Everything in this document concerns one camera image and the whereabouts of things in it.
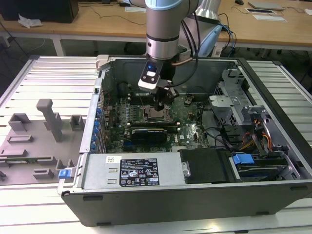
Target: computer case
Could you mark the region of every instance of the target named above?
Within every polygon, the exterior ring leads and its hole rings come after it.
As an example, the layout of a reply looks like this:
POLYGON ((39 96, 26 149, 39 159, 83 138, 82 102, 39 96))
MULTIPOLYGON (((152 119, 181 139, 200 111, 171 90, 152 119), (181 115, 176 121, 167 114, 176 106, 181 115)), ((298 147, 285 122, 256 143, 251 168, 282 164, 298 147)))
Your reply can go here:
POLYGON ((0 0, 4 20, 28 19, 71 23, 79 11, 78 0, 0 0))

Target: warning label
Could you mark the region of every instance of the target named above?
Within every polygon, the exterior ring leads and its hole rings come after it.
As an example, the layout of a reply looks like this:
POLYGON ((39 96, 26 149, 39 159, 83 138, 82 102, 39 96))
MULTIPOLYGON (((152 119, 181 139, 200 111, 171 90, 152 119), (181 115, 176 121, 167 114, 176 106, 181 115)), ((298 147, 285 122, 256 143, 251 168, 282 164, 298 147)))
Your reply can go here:
POLYGON ((121 187, 159 185, 157 159, 122 159, 119 184, 121 187))

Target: motherboard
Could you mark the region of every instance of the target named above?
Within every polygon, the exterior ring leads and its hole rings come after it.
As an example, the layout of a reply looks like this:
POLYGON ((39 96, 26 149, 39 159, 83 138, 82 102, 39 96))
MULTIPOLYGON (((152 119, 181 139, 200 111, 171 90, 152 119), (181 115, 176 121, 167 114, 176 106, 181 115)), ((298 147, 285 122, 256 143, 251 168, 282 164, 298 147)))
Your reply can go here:
POLYGON ((177 152, 209 148, 198 122, 201 102, 180 96, 155 111, 149 96, 120 98, 107 105, 104 119, 108 153, 177 152))

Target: green circuit board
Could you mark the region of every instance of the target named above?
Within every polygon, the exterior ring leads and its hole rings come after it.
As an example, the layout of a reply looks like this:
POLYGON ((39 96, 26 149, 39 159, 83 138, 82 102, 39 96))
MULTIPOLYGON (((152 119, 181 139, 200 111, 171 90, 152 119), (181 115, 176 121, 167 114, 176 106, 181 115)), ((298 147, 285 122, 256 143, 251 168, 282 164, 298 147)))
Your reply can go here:
POLYGON ((107 143, 108 153, 151 153, 151 152, 172 152, 180 148, 195 149, 209 148, 203 130, 197 123, 197 113, 200 109, 197 103, 185 105, 186 97, 181 96, 174 100, 171 105, 167 105, 168 119, 147 123, 144 118, 144 104, 133 105, 127 99, 120 99, 112 108, 112 113, 106 123, 106 132, 109 135, 107 143), (135 129, 165 129, 168 131, 167 140, 162 144, 132 144, 131 132, 135 129))

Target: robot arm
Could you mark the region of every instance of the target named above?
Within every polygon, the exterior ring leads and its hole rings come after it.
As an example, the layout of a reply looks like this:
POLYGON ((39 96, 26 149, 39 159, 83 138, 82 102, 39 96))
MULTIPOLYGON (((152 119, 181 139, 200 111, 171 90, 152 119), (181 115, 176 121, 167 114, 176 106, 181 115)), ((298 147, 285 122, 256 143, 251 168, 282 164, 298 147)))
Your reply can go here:
MULTIPOLYGON (((181 21, 192 16, 192 13, 196 11, 198 17, 203 18, 204 24, 212 20, 214 21, 213 27, 215 27, 219 23, 217 10, 220 0, 145 0, 145 2, 144 0, 128 0, 128 2, 146 7, 147 63, 138 85, 141 90, 154 94, 155 109, 160 111, 165 102, 178 96, 178 92, 171 87, 176 66, 193 59, 179 62, 181 21)), ((215 40, 210 40, 208 47, 212 47, 211 44, 214 45, 214 43, 215 40)))

